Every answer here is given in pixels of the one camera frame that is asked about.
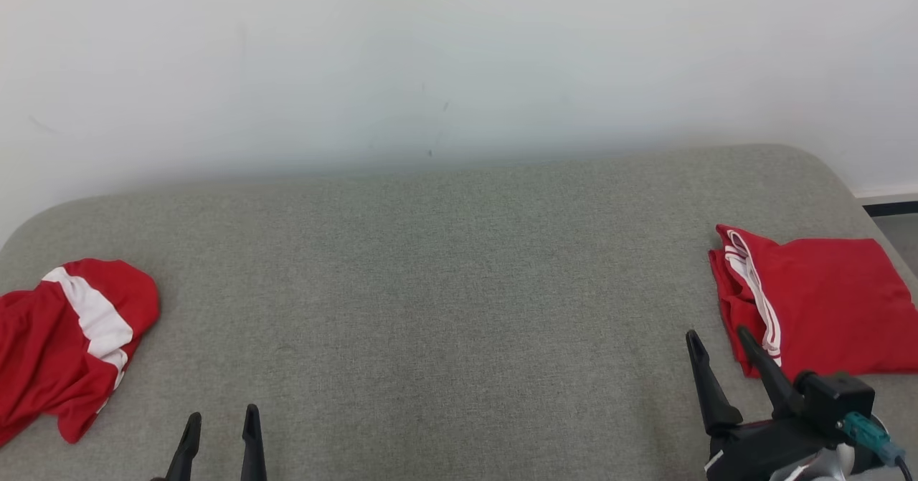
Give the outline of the red white basketball jersey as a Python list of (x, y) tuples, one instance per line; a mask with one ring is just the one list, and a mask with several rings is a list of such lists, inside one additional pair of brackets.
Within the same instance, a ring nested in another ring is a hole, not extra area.
[(67, 262), (0, 295), (0, 448), (44, 415), (79, 442), (158, 317), (154, 279), (124, 261)]
[(780, 244), (718, 225), (709, 252), (722, 321), (745, 376), (757, 369), (739, 340), (745, 327), (787, 377), (918, 374), (918, 308), (874, 239)]

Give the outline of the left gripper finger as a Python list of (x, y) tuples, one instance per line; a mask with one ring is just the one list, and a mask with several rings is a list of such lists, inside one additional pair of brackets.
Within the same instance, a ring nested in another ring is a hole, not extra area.
[(194, 412), (188, 416), (179, 444), (175, 449), (166, 473), (166, 481), (191, 481), (202, 429), (202, 415)]
[(240, 481), (267, 481), (261, 416), (255, 404), (249, 404), (246, 408), (242, 441), (244, 442), (244, 456), (242, 468), (240, 468)]

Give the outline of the grey fabric sofa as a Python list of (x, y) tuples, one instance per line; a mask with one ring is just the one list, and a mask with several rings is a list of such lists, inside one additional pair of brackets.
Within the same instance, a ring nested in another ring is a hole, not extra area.
[(272, 481), (703, 481), (685, 332), (748, 419), (770, 412), (721, 323), (718, 224), (878, 240), (918, 295), (839, 177), (779, 145), (60, 204), (6, 241), (0, 292), (123, 259), (161, 317), (85, 438), (37, 420), (0, 481), (148, 481), (195, 411), (194, 481), (239, 481), (249, 404)]

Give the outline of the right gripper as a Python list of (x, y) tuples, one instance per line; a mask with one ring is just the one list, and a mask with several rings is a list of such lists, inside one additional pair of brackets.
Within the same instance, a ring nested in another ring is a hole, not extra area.
[(803, 397), (745, 325), (738, 327), (745, 356), (772, 405), (772, 419), (744, 423), (725, 396), (695, 330), (686, 349), (703, 427), (711, 439), (707, 481), (848, 481), (858, 474), (858, 451), (843, 432), (825, 433), (801, 416)]

